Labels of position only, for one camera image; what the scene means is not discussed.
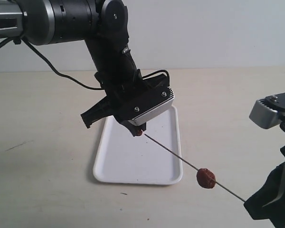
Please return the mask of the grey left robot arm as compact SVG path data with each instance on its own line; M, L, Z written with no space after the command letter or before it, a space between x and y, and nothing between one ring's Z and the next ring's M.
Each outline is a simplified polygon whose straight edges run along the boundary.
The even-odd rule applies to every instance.
M0 0L0 48L9 42L37 46L82 40L96 67L105 97L81 118L90 127L113 116L133 136L141 136L151 119L174 100L170 75L146 76L128 46L128 9L120 0Z

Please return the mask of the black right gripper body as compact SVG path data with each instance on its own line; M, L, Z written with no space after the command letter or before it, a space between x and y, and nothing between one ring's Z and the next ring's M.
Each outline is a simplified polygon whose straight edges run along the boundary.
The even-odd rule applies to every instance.
M280 149L285 157L285 146ZM285 228L285 161L273 169L264 185L244 203L253 220L268 219Z

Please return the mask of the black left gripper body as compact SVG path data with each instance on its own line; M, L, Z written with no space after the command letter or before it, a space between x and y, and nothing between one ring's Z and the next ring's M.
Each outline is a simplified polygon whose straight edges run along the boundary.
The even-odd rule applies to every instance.
M140 71L130 71L127 74L116 77L97 72L95 77L101 83L106 96L81 114L81 118L87 128L90 128L93 123L105 117L114 116L115 111L126 101L152 88L160 86L170 87L168 71L155 71L146 76L142 76Z

